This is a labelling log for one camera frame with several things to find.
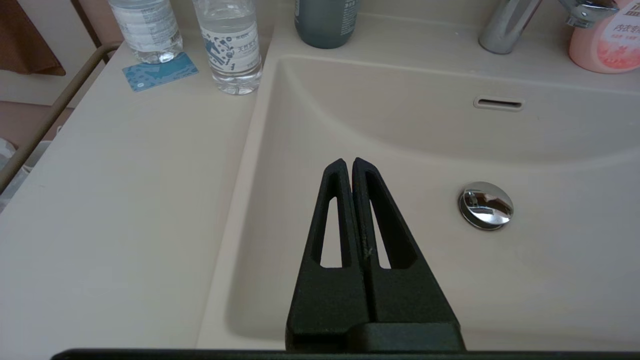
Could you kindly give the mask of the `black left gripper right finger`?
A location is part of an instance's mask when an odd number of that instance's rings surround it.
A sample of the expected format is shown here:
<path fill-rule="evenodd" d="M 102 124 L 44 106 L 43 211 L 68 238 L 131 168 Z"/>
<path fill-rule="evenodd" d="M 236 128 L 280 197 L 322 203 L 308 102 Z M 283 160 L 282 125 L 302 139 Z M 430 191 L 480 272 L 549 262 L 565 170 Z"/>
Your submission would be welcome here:
<path fill-rule="evenodd" d="M 375 322 L 457 325 L 458 319 L 382 174 L 357 157 L 352 198 L 366 299 Z"/>

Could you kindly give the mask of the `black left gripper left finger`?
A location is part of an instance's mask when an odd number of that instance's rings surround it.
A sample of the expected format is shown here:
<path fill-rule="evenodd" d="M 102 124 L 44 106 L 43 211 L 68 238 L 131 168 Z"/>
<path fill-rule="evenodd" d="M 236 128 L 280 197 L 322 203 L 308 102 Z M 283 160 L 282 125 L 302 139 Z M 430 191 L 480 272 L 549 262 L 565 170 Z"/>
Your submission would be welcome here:
<path fill-rule="evenodd" d="M 337 200 L 342 264 L 325 268 L 322 251 L 332 199 Z M 360 252 L 348 167 L 338 159 L 322 174 L 286 319 L 286 350 L 348 350 L 349 330 L 370 320 Z"/>

